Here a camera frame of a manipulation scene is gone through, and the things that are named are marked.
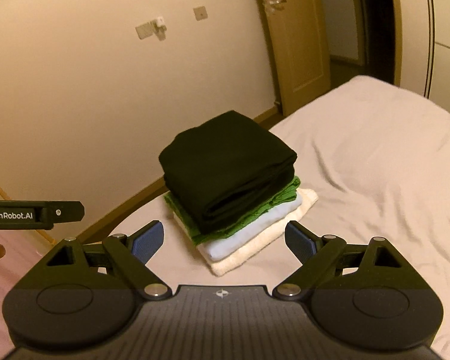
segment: open door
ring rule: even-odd
[[[321,0],[263,0],[284,116],[330,90]]]

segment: black folded garment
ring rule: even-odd
[[[232,225],[294,177],[296,153],[235,111],[179,133],[158,157],[168,189],[207,234]]]

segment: stack of folded clothes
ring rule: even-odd
[[[165,201],[215,275],[240,266],[317,200],[296,153],[235,111],[178,134],[159,156]]]

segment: blue gripper pad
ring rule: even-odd
[[[285,227],[285,244],[302,264],[317,254],[315,242],[291,222]]]
[[[163,245],[164,227],[161,222],[153,221],[137,233],[138,237],[133,240],[130,251],[145,265]]]

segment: green folded garment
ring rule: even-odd
[[[235,234],[237,231],[243,229],[249,223],[252,223],[260,215],[265,214],[272,207],[286,202],[293,202],[296,199],[296,189],[300,186],[300,179],[295,176],[293,180],[287,184],[280,192],[273,195],[270,199],[265,201],[258,207],[245,213],[241,218],[228,227],[216,230],[209,234],[200,233],[198,226],[190,217],[190,215],[185,211],[183,206],[180,204],[178,199],[171,193],[168,192],[165,196],[165,202],[170,207],[170,209],[180,218],[185,228],[188,230],[188,234],[192,239],[195,246],[200,245],[206,241],[211,241],[213,239],[224,239]]]

